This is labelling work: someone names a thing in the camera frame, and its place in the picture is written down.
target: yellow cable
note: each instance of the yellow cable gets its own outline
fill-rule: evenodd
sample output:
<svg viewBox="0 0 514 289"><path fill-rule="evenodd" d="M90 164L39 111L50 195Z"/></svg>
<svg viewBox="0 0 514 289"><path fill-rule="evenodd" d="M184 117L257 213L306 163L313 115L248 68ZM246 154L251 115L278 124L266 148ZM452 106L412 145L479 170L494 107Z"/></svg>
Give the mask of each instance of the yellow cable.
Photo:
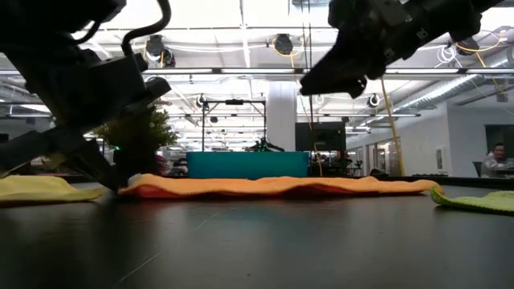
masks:
<svg viewBox="0 0 514 289"><path fill-rule="evenodd" d="M493 49L493 48L498 47L498 46L500 45L500 43L501 43L501 38L502 38L502 36L503 36L503 34L501 34L501 35L500 35L500 37L498 38L498 42L497 42L495 45L493 45L493 46L491 46L491 47L488 47L488 48L484 48L484 49L469 49L469 48L466 48L466 47L461 47L458 43L456 43L455 45L456 45L458 48L460 48L460 49L462 49L462 50L464 50L464 51L470 51L470 52L484 52L484 51L489 51L489 50L491 50L491 49Z"/></svg>
<svg viewBox="0 0 514 289"><path fill-rule="evenodd" d="M400 145L398 144L398 137L396 135L396 127L394 126L393 116L391 115L391 107L390 107L389 97L387 96L386 85L384 84L383 77L380 78L380 82L382 84L382 94L384 95L385 107L387 108L387 114L389 115L389 122L391 123L391 128L393 129L394 147L396 148L396 152L398 154L398 159L400 160L400 172L403 177L403 176L405 176L405 170L403 168L402 149L400 148Z"/></svg>
<svg viewBox="0 0 514 289"><path fill-rule="evenodd" d="M476 57L478 57L480 63L482 64L483 68L487 68L487 66L485 65L485 62L483 61L482 59L482 56L480 56L480 53L476 52ZM496 89L499 90L501 92L501 94L503 94L505 96L505 98L508 98L507 96L507 92L505 92L501 86L496 82L496 79L494 79L494 77L492 78L492 82L495 84L496 86Z"/></svg>
<svg viewBox="0 0 514 289"><path fill-rule="evenodd" d="M295 60L292 58L294 55L289 55L289 56L291 58L291 68L295 68ZM312 132L312 121L311 121L310 116L307 113L307 109L305 109L304 100L302 100L301 96L300 96L300 102L302 103L302 108L304 108L305 116L307 117L308 128L310 129L311 133L313 133ZM321 168L321 160L318 157L318 149L317 149L315 143L312 143L312 145L314 146L314 153L316 154L316 159L318 160L318 165L320 166L320 177L323 177L323 169Z"/></svg>

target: person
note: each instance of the person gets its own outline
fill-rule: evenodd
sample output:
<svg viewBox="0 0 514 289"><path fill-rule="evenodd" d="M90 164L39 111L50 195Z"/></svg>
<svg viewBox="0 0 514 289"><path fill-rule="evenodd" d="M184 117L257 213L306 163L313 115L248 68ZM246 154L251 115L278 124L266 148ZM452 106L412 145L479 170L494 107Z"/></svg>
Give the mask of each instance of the person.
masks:
<svg viewBox="0 0 514 289"><path fill-rule="evenodd" d="M498 171L512 168L514 164L507 160L504 144L498 143L483 160L481 177L505 177L504 174L498 174Z"/></svg>

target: chair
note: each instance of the chair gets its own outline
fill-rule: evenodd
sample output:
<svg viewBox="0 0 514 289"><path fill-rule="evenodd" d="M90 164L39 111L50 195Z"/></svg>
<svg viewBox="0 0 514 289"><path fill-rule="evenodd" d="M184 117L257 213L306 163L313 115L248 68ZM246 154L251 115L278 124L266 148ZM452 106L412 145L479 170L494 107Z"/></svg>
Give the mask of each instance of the chair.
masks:
<svg viewBox="0 0 514 289"><path fill-rule="evenodd" d="M476 174L482 177L482 161L473 161L473 165L475 166Z"/></svg>

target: yellow towel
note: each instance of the yellow towel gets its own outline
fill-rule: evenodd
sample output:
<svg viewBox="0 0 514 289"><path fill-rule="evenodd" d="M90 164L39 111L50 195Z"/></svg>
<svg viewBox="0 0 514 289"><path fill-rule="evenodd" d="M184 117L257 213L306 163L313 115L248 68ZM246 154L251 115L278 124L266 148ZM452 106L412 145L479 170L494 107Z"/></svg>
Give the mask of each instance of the yellow towel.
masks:
<svg viewBox="0 0 514 289"><path fill-rule="evenodd" d="M0 204L89 201L106 193L105 188L76 189L60 177L9 176L0 180Z"/></svg>

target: black table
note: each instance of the black table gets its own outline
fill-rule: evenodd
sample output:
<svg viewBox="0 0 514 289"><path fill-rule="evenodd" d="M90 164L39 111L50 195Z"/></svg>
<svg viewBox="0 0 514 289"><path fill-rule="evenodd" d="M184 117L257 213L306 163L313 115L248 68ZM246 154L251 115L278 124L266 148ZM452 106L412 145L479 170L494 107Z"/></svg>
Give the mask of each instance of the black table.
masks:
<svg viewBox="0 0 514 289"><path fill-rule="evenodd" d="M0 230L0 288L514 288L514 218L427 195L104 197L1 209Z"/></svg>

